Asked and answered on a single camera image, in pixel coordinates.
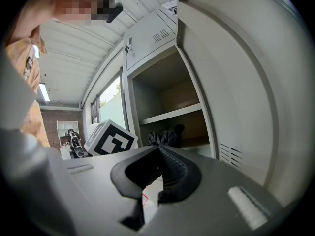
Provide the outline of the black clothing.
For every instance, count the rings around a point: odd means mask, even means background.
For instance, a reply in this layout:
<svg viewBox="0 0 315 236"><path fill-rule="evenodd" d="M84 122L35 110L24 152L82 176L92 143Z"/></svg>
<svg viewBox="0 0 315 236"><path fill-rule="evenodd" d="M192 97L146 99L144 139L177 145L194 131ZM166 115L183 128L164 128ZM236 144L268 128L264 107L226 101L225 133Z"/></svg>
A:
<svg viewBox="0 0 315 236"><path fill-rule="evenodd" d="M148 135L148 145L164 145L180 148L184 129L185 126L183 124L177 124L173 130L163 131L160 134L157 132L150 132Z"/></svg>

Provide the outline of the person's tan shirt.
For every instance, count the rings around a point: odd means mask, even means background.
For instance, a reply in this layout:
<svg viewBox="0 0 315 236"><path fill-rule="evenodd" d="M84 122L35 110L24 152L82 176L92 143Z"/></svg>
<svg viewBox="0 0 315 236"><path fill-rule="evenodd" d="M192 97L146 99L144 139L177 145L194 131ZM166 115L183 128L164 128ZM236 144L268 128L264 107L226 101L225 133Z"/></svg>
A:
<svg viewBox="0 0 315 236"><path fill-rule="evenodd" d="M20 39L6 47L6 52L12 65L35 94L38 93L40 83L40 66L35 54L34 46L39 49L41 54L47 53L45 42L41 37L40 30L41 26L38 26L33 30L31 37ZM36 100L31 105L24 119L21 131L35 136L43 146L50 146L40 106Z"/></svg>

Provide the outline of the white cubby shelf unit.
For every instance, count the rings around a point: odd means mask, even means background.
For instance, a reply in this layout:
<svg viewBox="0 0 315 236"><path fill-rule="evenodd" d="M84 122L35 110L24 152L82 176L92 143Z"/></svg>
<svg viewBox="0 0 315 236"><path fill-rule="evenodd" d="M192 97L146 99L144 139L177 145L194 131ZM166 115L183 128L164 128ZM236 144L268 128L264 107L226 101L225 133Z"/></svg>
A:
<svg viewBox="0 0 315 236"><path fill-rule="evenodd" d="M77 121L57 121L57 135L60 145L66 144L68 141L68 130L73 129L79 133L79 125Z"/></svg>

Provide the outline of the large black-framed window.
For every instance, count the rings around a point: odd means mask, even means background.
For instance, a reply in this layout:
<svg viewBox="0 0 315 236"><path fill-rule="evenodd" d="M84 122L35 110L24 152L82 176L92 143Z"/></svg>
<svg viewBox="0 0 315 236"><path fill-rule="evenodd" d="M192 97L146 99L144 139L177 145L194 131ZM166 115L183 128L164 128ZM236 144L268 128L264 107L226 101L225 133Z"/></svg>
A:
<svg viewBox="0 0 315 236"><path fill-rule="evenodd" d="M111 120L122 128L126 127L121 92L121 75L114 78L100 96L96 97L96 100L92 103L91 114L92 124Z"/></svg>

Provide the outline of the grey metal locker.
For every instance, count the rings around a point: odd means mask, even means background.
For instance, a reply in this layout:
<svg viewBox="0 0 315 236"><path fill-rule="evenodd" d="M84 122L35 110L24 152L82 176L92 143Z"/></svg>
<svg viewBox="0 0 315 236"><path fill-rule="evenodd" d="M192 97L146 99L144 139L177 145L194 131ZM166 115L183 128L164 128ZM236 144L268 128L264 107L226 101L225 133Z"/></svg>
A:
<svg viewBox="0 0 315 236"><path fill-rule="evenodd" d="M173 0L124 35L129 127L184 125L181 148L222 161L283 205L315 169L315 42L290 0Z"/></svg>

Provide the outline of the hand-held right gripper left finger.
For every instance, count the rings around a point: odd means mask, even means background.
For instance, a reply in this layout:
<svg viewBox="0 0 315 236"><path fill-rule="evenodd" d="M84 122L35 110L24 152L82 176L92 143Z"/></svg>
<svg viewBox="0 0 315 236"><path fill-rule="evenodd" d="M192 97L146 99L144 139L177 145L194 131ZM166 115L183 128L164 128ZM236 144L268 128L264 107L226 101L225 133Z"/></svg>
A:
<svg viewBox="0 0 315 236"><path fill-rule="evenodd" d="M121 196L135 201L132 211L120 223L139 230L144 224L142 192L161 176L160 150L157 146L142 147L142 151L117 163L110 178Z"/></svg>

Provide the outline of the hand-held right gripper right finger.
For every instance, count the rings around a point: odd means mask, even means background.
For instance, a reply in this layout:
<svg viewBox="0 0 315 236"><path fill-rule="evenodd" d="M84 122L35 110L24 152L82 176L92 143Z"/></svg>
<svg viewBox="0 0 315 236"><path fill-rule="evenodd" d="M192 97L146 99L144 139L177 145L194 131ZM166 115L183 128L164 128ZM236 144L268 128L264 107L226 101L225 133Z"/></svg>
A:
<svg viewBox="0 0 315 236"><path fill-rule="evenodd" d="M163 190L158 194L158 203L183 201L201 183L201 170L194 162L165 146L159 146L158 149L158 169L163 179Z"/></svg>

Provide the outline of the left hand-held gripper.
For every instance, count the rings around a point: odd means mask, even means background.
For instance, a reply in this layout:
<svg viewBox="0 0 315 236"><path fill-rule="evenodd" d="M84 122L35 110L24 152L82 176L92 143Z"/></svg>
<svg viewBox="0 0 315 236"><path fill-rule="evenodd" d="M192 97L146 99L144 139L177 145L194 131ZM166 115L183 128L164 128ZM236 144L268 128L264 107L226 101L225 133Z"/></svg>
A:
<svg viewBox="0 0 315 236"><path fill-rule="evenodd" d="M109 155L135 148L138 137L112 120L92 126L94 130L83 146L77 136L71 137L74 158Z"/></svg>

